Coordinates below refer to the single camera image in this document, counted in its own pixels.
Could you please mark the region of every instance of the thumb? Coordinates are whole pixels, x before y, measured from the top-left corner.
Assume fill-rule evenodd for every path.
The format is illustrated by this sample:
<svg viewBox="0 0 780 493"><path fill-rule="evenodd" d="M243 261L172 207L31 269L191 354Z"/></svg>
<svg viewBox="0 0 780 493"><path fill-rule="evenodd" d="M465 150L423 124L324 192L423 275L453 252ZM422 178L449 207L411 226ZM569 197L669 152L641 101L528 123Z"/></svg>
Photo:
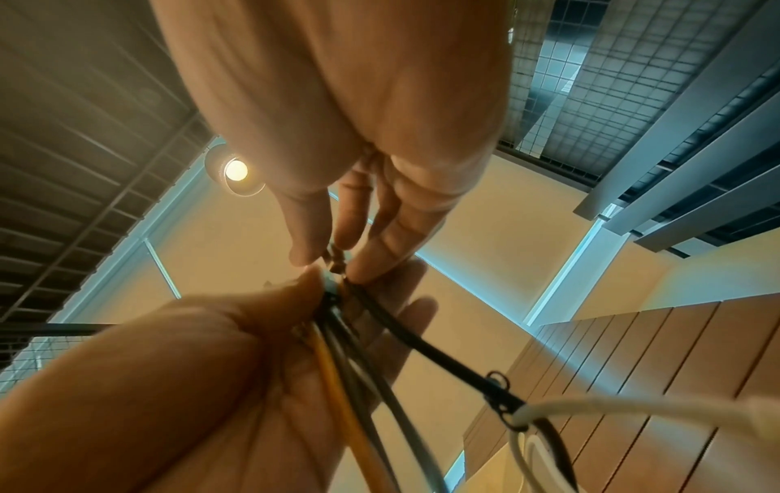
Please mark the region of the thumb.
<svg viewBox="0 0 780 493"><path fill-rule="evenodd" d="M325 289L323 272L318 266L308 267L298 279L264 291L231 296L229 301L239 317L242 331L258 334L263 331L288 329L314 316Z"/></svg>

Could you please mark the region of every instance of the light bulb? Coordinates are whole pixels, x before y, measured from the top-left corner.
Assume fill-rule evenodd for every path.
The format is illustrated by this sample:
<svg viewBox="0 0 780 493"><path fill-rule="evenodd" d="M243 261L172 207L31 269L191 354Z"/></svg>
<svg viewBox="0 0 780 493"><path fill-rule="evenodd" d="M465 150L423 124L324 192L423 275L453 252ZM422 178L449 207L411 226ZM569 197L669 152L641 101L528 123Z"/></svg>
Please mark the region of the light bulb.
<svg viewBox="0 0 780 493"><path fill-rule="evenodd" d="M233 159L225 167L225 176L233 181L242 181L249 174L243 161Z"/></svg>

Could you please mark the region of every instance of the ceiling light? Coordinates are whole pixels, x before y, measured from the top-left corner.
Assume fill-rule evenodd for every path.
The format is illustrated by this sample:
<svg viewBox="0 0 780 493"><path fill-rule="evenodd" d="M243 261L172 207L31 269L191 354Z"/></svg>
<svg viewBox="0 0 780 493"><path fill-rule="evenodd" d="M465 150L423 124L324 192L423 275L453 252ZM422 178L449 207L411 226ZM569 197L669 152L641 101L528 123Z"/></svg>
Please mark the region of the ceiling light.
<svg viewBox="0 0 780 493"><path fill-rule="evenodd" d="M231 159L225 167L225 176L233 181L242 181L249 174L246 165L239 159Z"/></svg>
<svg viewBox="0 0 780 493"><path fill-rule="evenodd" d="M204 164L209 177L233 195L250 197L266 186L257 167L236 156L227 144L209 149Z"/></svg>

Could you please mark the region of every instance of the hand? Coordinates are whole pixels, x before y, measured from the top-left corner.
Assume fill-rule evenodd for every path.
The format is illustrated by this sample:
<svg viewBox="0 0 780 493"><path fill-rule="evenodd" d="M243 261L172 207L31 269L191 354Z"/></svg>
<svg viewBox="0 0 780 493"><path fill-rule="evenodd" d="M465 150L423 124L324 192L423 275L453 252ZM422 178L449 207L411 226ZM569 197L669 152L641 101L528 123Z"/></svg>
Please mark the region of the hand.
<svg viewBox="0 0 780 493"><path fill-rule="evenodd" d="M425 265L374 296L422 333ZM0 491L327 491L344 444L313 353L291 334L318 269L264 292L175 301L66 352L0 402ZM409 349L356 301L344 315L392 381Z"/></svg>
<svg viewBox="0 0 780 493"><path fill-rule="evenodd" d="M381 222L350 262L365 283L409 257L472 189L503 124L503 2L153 0L201 112L262 173L292 263L351 249L376 182Z"/></svg>

